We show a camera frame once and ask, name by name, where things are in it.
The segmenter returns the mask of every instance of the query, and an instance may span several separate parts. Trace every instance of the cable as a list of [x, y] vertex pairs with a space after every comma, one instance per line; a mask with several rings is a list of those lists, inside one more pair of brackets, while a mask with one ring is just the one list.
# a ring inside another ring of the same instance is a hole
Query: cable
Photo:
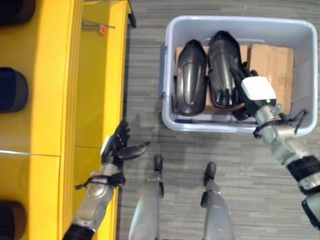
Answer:
[[290, 118], [287, 121], [289, 123], [293, 123], [296, 121], [299, 121], [298, 124], [296, 125], [295, 129], [294, 129], [294, 133], [297, 134], [299, 128], [302, 125], [303, 120], [305, 119], [305, 117], [308, 115], [308, 111], [306, 109], [302, 109], [294, 118]]

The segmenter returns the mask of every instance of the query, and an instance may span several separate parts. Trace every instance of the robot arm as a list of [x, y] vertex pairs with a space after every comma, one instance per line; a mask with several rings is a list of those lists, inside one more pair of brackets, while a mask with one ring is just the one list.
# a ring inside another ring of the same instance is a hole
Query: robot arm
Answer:
[[100, 172], [92, 174], [85, 183], [75, 186], [76, 190], [86, 188], [86, 194], [62, 240], [92, 239], [105, 217], [114, 189], [126, 182], [121, 171], [124, 161], [137, 158], [147, 151], [149, 141], [127, 147], [129, 131], [128, 123], [122, 121], [102, 146]]
[[302, 208], [311, 224], [320, 228], [320, 162], [308, 149], [308, 146], [296, 136], [290, 125], [276, 105], [276, 94], [269, 81], [258, 76], [256, 71], [243, 68], [230, 70], [239, 96], [245, 109], [235, 112], [234, 116], [244, 119], [255, 117], [258, 127], [254, 131], [256, 138], [262, 138], [271, 149], [271, 153], [298, 182], [301, 192], [306, 195]]

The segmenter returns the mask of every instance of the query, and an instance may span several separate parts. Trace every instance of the gray carpet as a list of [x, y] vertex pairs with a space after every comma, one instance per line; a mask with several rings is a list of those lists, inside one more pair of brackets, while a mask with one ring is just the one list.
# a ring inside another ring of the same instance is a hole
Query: gray carpet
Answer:
[[[301, 208], [295, 180], [261, 140], [251, 134], [175, 132], [161, 122], [158, 97], [160, 45], [167, 24], [180, 15], [229, 15], [303, 19], [320, 27], [319, 0], [132, 0], [137, 28], [128, 32], [125, 115], [131, 144], [152, 141], [141, 158], [125, 163], [118, 239], [128, 239], [139, 193], [152, 172], [153, 156], [164, 158], [165, 196], [160, 201], [161, 239], [200, 240], [205, 209], [200, 207], [203, 171], [217, 163], [221, 187], [237, 240], [318, 240]], [[319, 157], [319, 122], [303, 137]]]

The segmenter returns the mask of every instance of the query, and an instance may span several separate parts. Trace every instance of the bin handle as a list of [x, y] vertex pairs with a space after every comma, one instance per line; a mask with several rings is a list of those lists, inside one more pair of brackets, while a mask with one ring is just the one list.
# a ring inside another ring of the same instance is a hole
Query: bin handle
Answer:
[[160, 66], [159, 66], [159, 86], [158, 86], [158, 95], [159, 98], [165, 97], [165, 55], [166, 55], [166, 46], [162, 44], [160, 46]]

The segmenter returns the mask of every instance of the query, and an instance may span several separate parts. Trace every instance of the yellow shelf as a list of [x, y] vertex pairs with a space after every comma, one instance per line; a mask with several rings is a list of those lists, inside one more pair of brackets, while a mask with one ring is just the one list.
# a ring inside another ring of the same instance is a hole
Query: yellow shelf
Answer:
[[[60, 240], [100, 167], [100, 148], [122, 119], [127, 0], [37, 0], [26, 24], [0, 28], [0, 66], [27, 79], [29, 99], [0, 114], [0, 200], [27, 213], [23, 240]], [[105, 36], [81, 19], [113, 25]], [[116, 239], [118, 190], [95, 239]]]

